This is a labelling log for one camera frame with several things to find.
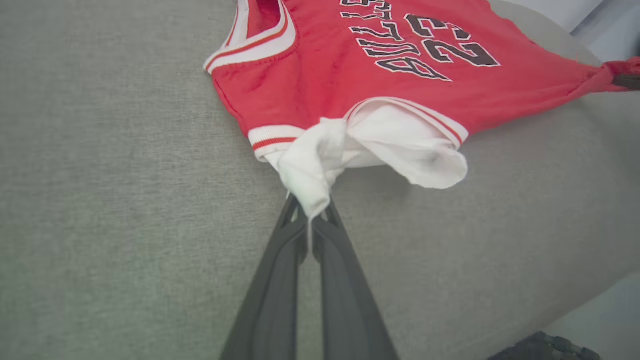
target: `red stripe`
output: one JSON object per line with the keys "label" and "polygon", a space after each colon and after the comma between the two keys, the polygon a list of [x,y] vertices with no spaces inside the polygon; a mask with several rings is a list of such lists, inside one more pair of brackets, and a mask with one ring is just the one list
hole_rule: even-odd
{"label": "red stripe", "polygon": [[460,142],[460,145],[462,145],[462,143],[464,141],[462,141],[462,137],[460,135],[458,135],[457,132],[455,132],[453,129],[451,129],[449,126],[447,126],[447,124],[443,123],[442,121],[440,121],[440,119],[436,118],[436,117],[432,117],[429,114],[426,114],[427,116],[431,117],[432,119],[435,119],[437,122],[440,123],[440,125],[442,125],[445,129],[449,130],[450,133],[453,134],[453,136],[456,137],[456,139],[458,139],[458,141]]}
{"label": "red stripe", "polygon": [[272,145],[274,143],[283,143],[283,142],[294,142],[297,138],[273,138],[269,140],[264,140],[261,142],[257,142],[253,145],[253,151],[260,149],[261,147],[265,147],[267,145]]}
{"label": "red stripe", "polygon": [[282,27],[282,29],[280,31],[278,31],[277,33],[272,34],[272,35],[270,35],[270,36],[268,36],[266,38],[263,38],[262,40],[259,40],[259,41],[256,41],[256,42],[252,43],[252,44],[249,44],[247,46],[241,47],[239,49],[231,50],[231,51],[229,51],[227,53],[218,54],[213,59],[211,59],[211,61],[207,64],[207,71],[209,70],[209,67],[211,67],[211,64],[213,64],[213,62],[216,61],[218,58],[221,58],[223,56],[228,56],[228,55],[241,53],[243,51],[247,51],[247,50],[252,49],[252,48],[254,48],[254,47],[258,46],[258,45],[262,45],[265,42],[269,42],[269,41],[271,41],[271,40],[273,40],[275,38],[279,38],[280,36],[282,36],[282,34],[284,34],[284,32],[287,31],[287,27],[289,26],[289,19],[287,18],[287,12],[286,11],[284,11],[283,16],[284,16],[284,26]]}
{"label": "red stripe", "polygon": [[225,44],[225,46],[229,46],[229,43],[231,42],[231,38],[234,37],[234,33],[236,32],[236,24],[238,23],[239,17],[240,17],[240,5],[236,5],[236,21],[234,21],[234,27],[231,29],[231,35],[229,35],[229,40],[227,40],[227,43]]}
{"label": "red stripe", "polygon": [[456,139],[458,139],[458,141],[460,142],[460,145],[462,146],[462,143],[464,142],[464,141],[462,141],[462,137],[457,132],[455,132],[454,129],[451,129],[447,124],[442,122],[442,120],[440,120],[440,119],[438,119],[438,118],[436,118],[434,116],[431,116],[429,113],[426,113],[425,111],[422,111],[420,108],[412,106],[411,104],[408,104],[407,102],[404,102],[404,101],[400,101],[400,102],[402,102],[405,105],[411,106],[413,109],[416,109],[417,111],[423,113],[426,117],[437,121],[440,125],[442,125],[442,127],[444,127],[446,130],[448,130],[450,133],[452,133],[453,136],[455,136]]}

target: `black object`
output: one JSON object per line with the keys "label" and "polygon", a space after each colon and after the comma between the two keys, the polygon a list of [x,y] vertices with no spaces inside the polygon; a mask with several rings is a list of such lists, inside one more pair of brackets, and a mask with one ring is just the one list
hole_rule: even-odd
{"label": "black object", "polygon": [[629,90],[640,90],[640,75],[620,74],[613,79],[613,84]]}
{"label": "black object", "polygon": [[[320,262],[326,360],[398,360],[333,202],[312,221]],[[296,359],[298,267],[308,218],[289,196],[229,335],[221,360]]]}
{"label": "black object", "polygon": [[600,360],[600,355],[565,338],[538,331],[489,360]]}

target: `black lettering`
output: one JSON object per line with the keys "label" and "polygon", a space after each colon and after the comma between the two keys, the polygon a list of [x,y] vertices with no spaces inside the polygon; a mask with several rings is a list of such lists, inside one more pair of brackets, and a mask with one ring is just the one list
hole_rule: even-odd
{"label": "black lettering", "polygon": [[456,36],[456,39],[458,40],[469,40],[471,38],[471,34],[467,33],[466,31],[462,30],[461,27],[455,25],[455,24],[451,24],[450,22],[447,23],[448,25],[450,25],[453,28],[453,34]]}
{"label": "black lettering", "polygon": [[369,28],[361,28],[358,26],[350,27],[352,33],[358,34],[370,34],[378,38],[392,38],[395,41],[404,40],[400,34],[398,33],[398,27],[395,22],[380,22],[383,28],[387,28],[389,30],[388,33],[378,33],[377,31]]}
{"label": "black lettering", "polygon": [[356,17],[358,19],[363,19],[363,20],[371,20],[371,19],[391,20],[391,12],[375,12],[373,15],[365,15],[365,16],[362,16],[359,13],[340,13],[340,16]]}
{"label": "black lettering", "polygon": [[371,3],[379,3],[376,5],[376,10],[389,11],[391,10],[391,4],[383,0],[342,0],[340,5],[342,6],[369,6]]}
{"label": "black lettering", "polygon": [[[408,22],[409,25],[411,25],[411,28],[413,29],[413,32],[422,36],[422,37],[426,37],[426,38],[433,38],[433,32],[431,29],[446,29],[447,28],[447,24],[445,24],[444,22],[438,20],[438,19],[434,19],[431,17],[424,17],[424,16],[416,16],[416,15],[412,15],[412,14],[407,14],[404,17]],[[431,24],[431,29],[430,28],[425,28],[422,25],[422,21],[428,21]]]}
{"label": "black lettering", "polygon": [[451,81],[449,78],[433,70],[429,65],[415,58],[394,58],[376,61],[376,65],[391,72],[408,72],[421,78]]}
{"label": "black lettering", "polygon": [[434,60],[441,63],[453,62],[449,55],[441,52],[441,49],[443,49],[478,67],[500,66],[500,64],[486,50],[484,50],[480,44],[477,43],[460,44],[466,52],[447,44],[446,42],[430,39],[423,41],[422,45],[424,45],[424,48],[429,52],[429,55],[431,55]]}
{"label": "black lettering", "polygon": [[379,58],[382,56],[395,56],[400,54],[413,53],[420,55],[420,50],[416,45],[405,42],[403,44],[381,44],[379,42],[358,39],[358,44],[369,56]]}

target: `fabric upholstery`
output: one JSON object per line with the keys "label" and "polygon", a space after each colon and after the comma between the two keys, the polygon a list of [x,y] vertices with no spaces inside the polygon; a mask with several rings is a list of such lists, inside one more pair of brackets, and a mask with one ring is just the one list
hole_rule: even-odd
{"label": "fabric upholstery", "polygon": [[[492,1],[540,45],[551,20]],[[215,359],[285,201],[202,62],[221,0],[0,2],[0,358]],[[390,168],[334,187],[403,359],[484,359],[637,270],[639,94],[477,135],[467,179]],[[301,359],[321,358],[317,264]]]}

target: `jersey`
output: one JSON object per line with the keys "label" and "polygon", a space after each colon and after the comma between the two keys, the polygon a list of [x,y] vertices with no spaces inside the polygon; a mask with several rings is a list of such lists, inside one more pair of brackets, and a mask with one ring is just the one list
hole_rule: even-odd
{"label": "jersey", "polygon": [[239,0],[204,69],[264,160],[371,101],[402,106],[458,148],[590,92],[628,90],[620,84],[637,84],[640,58],[592,67],[560,57],[486,0]]}

